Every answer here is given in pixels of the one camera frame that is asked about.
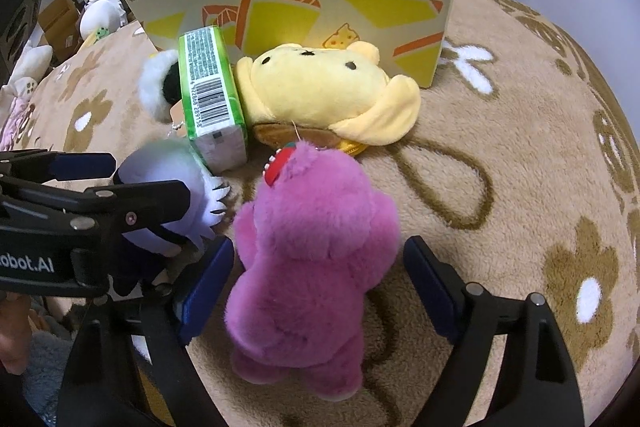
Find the green snack box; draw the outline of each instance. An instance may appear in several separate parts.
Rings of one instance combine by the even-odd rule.
[[[213,174],[247,161],[247,132],[226,47],[216,26],[178,41],[180,90],[187,136]]]

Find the blue gripper pad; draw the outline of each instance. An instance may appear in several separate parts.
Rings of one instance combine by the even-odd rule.
[[[456,344],[463,333],[460,311],[444,282],[422,252],[420,243],[414,238],[410,238],[404,244],[402,260],[436,333],[445,337],[451,344]]]
[[[62,153],[49,165],[49,174],[60,182],[109,178],[116,169],[116,160],[109,153]]]
[[[233,243],[219,235],[202,258],[186,266],[175,281],[174,312],[183,346],[202,333],[234,266],[234,258]]]

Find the screw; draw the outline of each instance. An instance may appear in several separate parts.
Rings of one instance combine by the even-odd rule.
[[[484,292],[484,288],[482,287],[482,285],[478,284],[477,282],[470,282],[465,286],[465,289],[467,293],[469,293],[470,295],[475,295],[476,297],[482,295],[482,292]]]
[[[171,294],[173,287],[166,282],[163,282],[156,286],[156,292],[158,292],[162,297],[166,297]]]
[[[138,216],[135,212],[127,212],[127,215],[124,217],[124,220],[127,222],[127,225],[133,227],[136,221],[138,220]]]
[[[540,293],[532,293],[529,298],[536,306],[542,306],[546,302],[545,296]]]
[[[74,217],[69,224],[74,230],[89,230],[94,227],[95,221],[91,217],[79,216]]]

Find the black speaker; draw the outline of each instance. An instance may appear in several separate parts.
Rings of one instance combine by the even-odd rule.
[[[0,86],[9,76],[38,21],[41,0],[0,0]]]

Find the white plush doll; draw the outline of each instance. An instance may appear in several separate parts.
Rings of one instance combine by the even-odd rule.
[[[149,57],[138,79],[142,107],[162,123],[171,123],[171,108],[182,99],[178,51],[166,50]]]
[[[85,41],[100,28],[116,32],[127,24],[127,13],[120,0],[90,0],[80,19],[80,36]]]
[[[31,99],[37,85],[47,73],[52,56],[51,46],[33,48],[31,43],[27,42],[9,77],[9,92],[16,98]]]

